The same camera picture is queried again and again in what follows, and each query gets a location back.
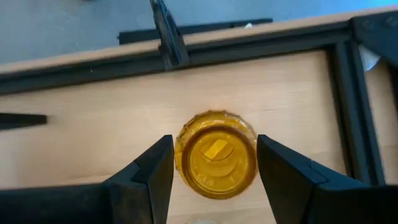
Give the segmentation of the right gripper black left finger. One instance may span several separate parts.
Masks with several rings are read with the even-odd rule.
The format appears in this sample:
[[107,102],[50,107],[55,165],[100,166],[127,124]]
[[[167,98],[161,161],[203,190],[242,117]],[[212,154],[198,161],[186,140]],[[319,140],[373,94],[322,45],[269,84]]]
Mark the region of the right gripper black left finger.
[[166,224],[173,177],[165,135],[104,182],[0,190],[0,224]]

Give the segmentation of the black aluminium table frame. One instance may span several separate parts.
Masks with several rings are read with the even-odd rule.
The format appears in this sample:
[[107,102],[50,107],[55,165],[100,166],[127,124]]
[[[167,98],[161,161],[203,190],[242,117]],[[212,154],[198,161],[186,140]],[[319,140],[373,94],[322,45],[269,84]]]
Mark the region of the black aluminium table frame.
[[[0,65],[0,112],[47,124],[0,131],[0,189],[99,182],[203,111],[240,115],[360,180],[393,179],[398,5]],[[365,72],[359,45],[378,54]]]

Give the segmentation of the yellow glass bottle vase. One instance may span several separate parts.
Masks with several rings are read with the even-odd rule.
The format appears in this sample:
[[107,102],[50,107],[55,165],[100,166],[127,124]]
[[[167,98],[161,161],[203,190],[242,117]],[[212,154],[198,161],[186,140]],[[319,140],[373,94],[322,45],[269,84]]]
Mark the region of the yellow glass bottle vase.
[[196,193],[231,198],[257,174],[256,145],[257,134],[242,117],[209,110],[183,125],[175,141],[175,167]]

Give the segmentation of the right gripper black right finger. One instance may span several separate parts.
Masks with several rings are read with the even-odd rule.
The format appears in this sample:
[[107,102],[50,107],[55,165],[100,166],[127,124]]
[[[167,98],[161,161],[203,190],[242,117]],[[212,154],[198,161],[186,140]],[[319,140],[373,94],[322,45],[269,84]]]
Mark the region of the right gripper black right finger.
[[264,134],[257,163],[277,224],[398,224],[398,185],[371,187]]

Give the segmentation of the black table foot bar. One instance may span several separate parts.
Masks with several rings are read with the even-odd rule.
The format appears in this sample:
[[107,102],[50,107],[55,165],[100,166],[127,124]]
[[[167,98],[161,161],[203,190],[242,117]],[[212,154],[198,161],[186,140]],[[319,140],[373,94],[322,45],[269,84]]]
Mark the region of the black table foot bar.
[[[258,25],[273,22],[272,18],[263,18],[255,20],[243,20],[243,21],[229,21],[229,22],[218,22],[210,24],[197,24],[190,26],[180,26],[178,30],[181,34],[194,34],[200,32],[209,32],[221,29],[230,29],[235,27],[246,27],[248,25]],[[156,29],[146,30],[135,30],[135,31],[122,31],[117,36],[119,45],[131,44],[136,42],[142,42],[147,40],[160,39],[160,35]]]

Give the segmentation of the wooden shelf with black frame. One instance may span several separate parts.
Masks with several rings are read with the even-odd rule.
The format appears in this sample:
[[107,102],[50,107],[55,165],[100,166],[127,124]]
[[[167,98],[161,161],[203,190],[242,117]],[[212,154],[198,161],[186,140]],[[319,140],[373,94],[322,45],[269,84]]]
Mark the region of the wooden shelf with black frame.
[[47,124],[44,114],[0,113],[0,131]]

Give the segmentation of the white paper label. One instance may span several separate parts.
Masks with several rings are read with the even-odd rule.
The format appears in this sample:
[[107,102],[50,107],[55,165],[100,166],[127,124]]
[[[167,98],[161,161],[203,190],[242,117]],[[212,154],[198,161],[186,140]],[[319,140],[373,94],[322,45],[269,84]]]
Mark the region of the white paper label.
[[381,57],[378,54],[375,54],[374,52],[366,48],[364,45],[359,45],[358,49],[361,57],[361,62],[363,65],[363,70],[365,72],[370,71],[374,66],[378,64]]

